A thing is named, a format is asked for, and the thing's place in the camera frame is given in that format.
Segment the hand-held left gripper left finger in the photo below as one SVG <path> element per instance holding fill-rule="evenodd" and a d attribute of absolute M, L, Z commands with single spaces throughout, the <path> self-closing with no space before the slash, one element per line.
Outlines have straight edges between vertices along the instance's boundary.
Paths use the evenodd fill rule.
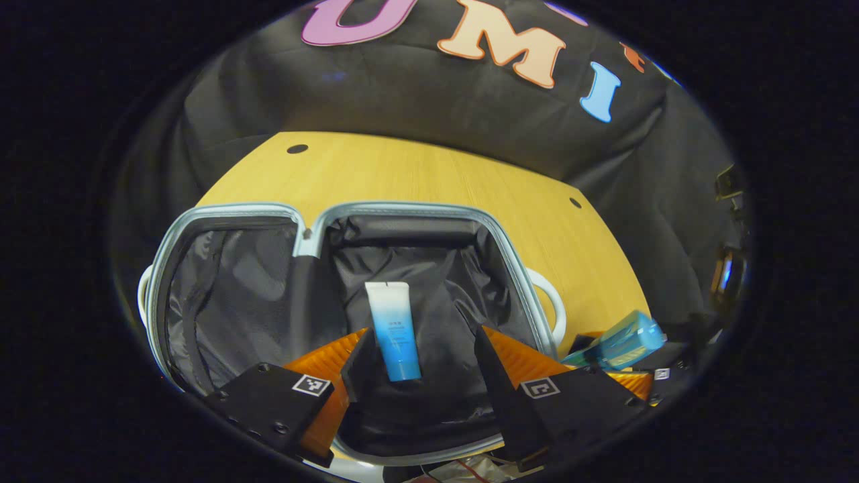
<path fill-rule="evenodd" d="M 323 468 L 350 406 L 376 372 L 374 331 L 362 328 L 286 365 L 260 362 L 203 398 L 254 440 Z"/>

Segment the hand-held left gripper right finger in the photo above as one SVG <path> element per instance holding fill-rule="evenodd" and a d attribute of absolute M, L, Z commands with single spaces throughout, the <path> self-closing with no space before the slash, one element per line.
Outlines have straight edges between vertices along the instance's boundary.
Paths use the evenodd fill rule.
<path fill-rule="evenodd" d="M 474 354 L 521 471 L 585 458 L 650 414 L 647 400 L 604 370 L 570 369 L 488 326 L 475 328 Z"/>

